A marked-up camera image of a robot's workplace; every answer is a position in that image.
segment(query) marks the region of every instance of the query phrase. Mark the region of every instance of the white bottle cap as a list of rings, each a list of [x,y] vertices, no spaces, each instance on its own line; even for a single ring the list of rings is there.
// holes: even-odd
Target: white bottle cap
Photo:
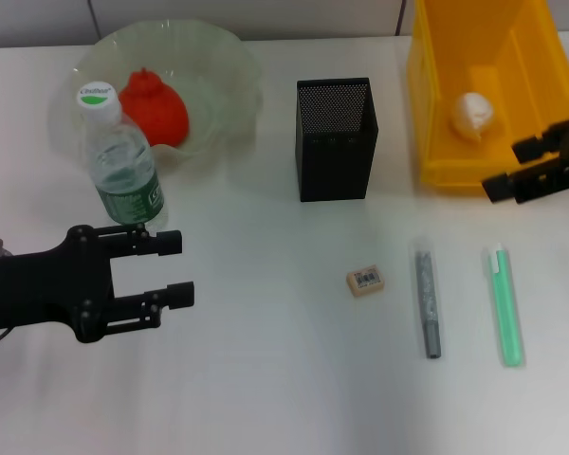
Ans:
[[[110,124],[122,118],[122,106],[118,93],[107,82],[90,82],[76,96],[84,118],[95,124]]]

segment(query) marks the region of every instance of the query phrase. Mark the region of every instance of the yellow container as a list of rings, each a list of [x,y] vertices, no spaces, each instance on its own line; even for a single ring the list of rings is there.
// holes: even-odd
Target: yellow container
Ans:
[[[569,118],[569,62],[546,0],[415,0],[407,77],[422,181],[457,194],[520,169],[515,141]],[[480,143],[451,127],[478,92],[495,110]]]

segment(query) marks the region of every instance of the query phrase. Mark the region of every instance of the pen holder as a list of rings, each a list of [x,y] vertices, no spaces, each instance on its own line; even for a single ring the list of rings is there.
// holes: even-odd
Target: pen holder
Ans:
[[[368,78],[297,82],[300,200],[364,199],[377,132]]]

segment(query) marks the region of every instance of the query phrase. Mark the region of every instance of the green bottle label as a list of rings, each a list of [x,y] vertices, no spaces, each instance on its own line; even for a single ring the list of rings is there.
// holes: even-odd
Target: green bottle label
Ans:
[[[105,192],[100,188],[97,188],[97,191],[107,214],[122,225],[146,223],[154,219],[164,205],[164,197],[156,172],[148,183],[135,191],[118,194]]]

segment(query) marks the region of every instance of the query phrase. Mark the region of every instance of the marker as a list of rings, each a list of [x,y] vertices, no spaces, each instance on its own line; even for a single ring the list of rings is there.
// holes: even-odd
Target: marker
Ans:
[[[507,367],[518,367],[523,363],[521,331],[519,330],[516,301],[512,290],[510,264],[507,253],[501,244],[497,245],[489,255],[489,269],[504,364]]]
[[[415,273],[417,274],[419,312],[424,329],[426,356],[428,358],[439,358],[441,353],[436,289],[432,270],[432,256],[429,251],[417,251],[415,253]]]

